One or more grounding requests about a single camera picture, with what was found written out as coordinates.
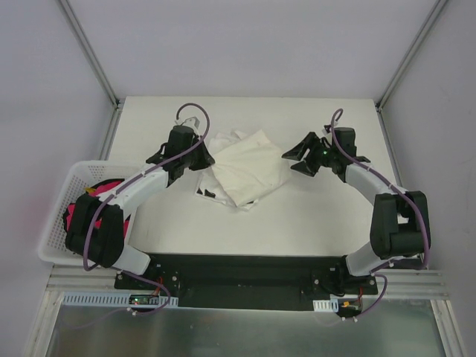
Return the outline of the white black printed t shirt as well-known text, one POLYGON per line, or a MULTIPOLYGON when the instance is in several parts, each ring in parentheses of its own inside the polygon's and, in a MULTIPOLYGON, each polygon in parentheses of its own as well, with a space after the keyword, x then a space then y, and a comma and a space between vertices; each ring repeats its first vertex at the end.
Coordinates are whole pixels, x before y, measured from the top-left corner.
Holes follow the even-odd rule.
POLYGON ((218 157, 199 177, 196 194, 233 208, 250 209, 262 193, 255 166, 265 143, 261 131, 252 135, 219 133, 210 139, 209 151, 218 157))

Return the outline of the cream white t shirt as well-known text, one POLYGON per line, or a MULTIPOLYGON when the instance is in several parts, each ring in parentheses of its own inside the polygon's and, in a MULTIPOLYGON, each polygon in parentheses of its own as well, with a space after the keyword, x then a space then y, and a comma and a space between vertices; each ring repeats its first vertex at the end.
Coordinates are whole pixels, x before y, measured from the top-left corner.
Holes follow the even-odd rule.
POLYGON ((291 177, 280 148, 263 130, 221 149, 213 158, 213 175, 237 207, 261 199, 291 177))

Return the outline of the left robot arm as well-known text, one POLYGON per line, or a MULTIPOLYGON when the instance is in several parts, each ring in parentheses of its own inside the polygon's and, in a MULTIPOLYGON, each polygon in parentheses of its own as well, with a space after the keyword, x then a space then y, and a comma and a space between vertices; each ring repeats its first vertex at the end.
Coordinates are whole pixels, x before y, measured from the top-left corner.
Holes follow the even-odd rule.
POLYGON ((174 126, 168 142, 146 160, 140 171, 127 179, 99 183, 93 193, 84 193, 63 214, 65 247, 83 257, 83 264, 116 268, 132 273, 140 289, 152 288, 157 280, 150 255, 125 241, 129 221, 151 196, 181 178, 186 169, 210 167, 214 159, 202 138, 189 126, 174 126))

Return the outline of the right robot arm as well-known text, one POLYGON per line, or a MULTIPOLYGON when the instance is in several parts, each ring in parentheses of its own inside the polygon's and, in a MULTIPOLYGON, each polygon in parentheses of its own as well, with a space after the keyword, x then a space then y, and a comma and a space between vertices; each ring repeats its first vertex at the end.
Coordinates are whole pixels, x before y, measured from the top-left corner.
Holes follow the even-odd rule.
POLYGON ((306 176, 315 176, 322 167, 330 168, 373 206, 368 243, 340 257, 317 278, 318 289, 343 296, 366 291, 371 274, 430 248, 428 203, 424 193, 393 185, 372 168, 368 158, 359 156, 354 129, 328 132, 330 139, 309 132, 282 157, 293 160, 292 170, 306 176))

